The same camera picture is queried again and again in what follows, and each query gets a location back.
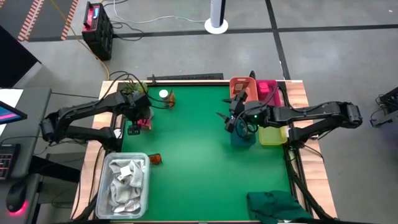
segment white cable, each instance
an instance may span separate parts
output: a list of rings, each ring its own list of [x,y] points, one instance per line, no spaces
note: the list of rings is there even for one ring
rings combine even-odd
[[[191,20],[191,19],[188,19],[188,18],[184,18],[184,17],[180,17],[180,16],[162,16],[162,17],[159,17],[159,18],[156,18],[156,19],[151,19],[149,21],[140,21],[140,22],[130,21],[130,20],[127,20],[127,19],[123,19],[122,17],[120,17],[118,15],[118,12],[116,11],[116,4],[115,3],[116,3],[116,0],[113,0],[113,11],[114,11],[114,14],[115,14],[115,16],[117,18],[119,18],[120,20],[122,20],[124,22],[132,22],[132,23],[135,23],[135,24],[144,24],[144,23],[148,23],[148,22],[154,22],[154,21],[159,20],[159,19],[167,19],[167,18],[184,19],[184,20],[190,21],[190,22],[206,22],[206,21],[194,21],[194,20]]]

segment white cloth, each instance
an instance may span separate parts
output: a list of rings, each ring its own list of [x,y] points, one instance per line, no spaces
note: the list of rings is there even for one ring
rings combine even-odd
[[[119,181],[120,168],[125,166],[129,166],[131,175]],[[113,207],[114,212],[133,212],[140,208],[144,160],[114,159],[109,163],[109,168],[112,170],[113,180],[109,186],[108,203]]]

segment plastic container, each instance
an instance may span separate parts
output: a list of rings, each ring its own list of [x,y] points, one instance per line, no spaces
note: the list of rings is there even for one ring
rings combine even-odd
[[[275,80],[257,80],[258,98],[259,101],[267,102],[269,95],[277,88],[278,84]],[[280,107],[279,92],[276,90],[268,105]],[[259,128],[259,142],[263,146],[278,146],[287,142],[285,128]]]
[[[144,180],[141,191],[141,208],[134,212],[112,212],[112,207],[107,203],[109,186],[111,185],[113,176],[109,168],[109,163],[113,159],[143,159],[144,160]],[[101,181],[99,183],[98,199],[95,207],[95,213],[100,219],[133,219],[140,218],[147,210],[148,206],[148,190],[149,190],[149,172],[150,162],[149,157],[141,152],[114,152],[105,157],[104,165],[102,167]]]
[[[247,101],[254,101],[258,100],[257,97],[257,86],[256,86],[256,80],[251,78],[251,77],[234,77],[229,81],[229,95],[230,97],[234,97],[236,94],[238,94],[241,90],[246,89],[246,93],[248,94],[248,98],[246,99],[245,102]],[[238,146],[238,147],[249,147],[252,146],[253,144],[256,143],[256,136],[252,134],[251,136],[247,138],[240,138],[238,134],[236,133],[236,130],[231,134],[231,145],[233,146]]]
[[[229,81],[229,95],[234,97],[241,90],[246,89],[248,98],[246,101],[258,100],[256,80],[251,77],[234,77]]]

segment white pole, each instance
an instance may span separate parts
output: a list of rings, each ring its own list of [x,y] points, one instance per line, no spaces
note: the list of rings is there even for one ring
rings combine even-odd
[[[222,34],[228,29],[224,20],[226,0],[211,0],[210,19],[205,23],[205,29],[211,34]]]

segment crumpled towel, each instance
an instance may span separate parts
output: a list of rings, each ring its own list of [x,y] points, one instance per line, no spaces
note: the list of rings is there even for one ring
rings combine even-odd
[[[261,223],[277,224],[278,220],[313,218],[288,192],[249,192],[246,199],[250,219],[260,220]]]
[[[132,175],[128,175],[122,181],[120,168],[129,166]],[[109,186],[108,203],[114,212],[133,212],[141,207],[142,181],[144,178],[144,160],[142,159],[114,159],[109,163],[113,173],[113,180]]]

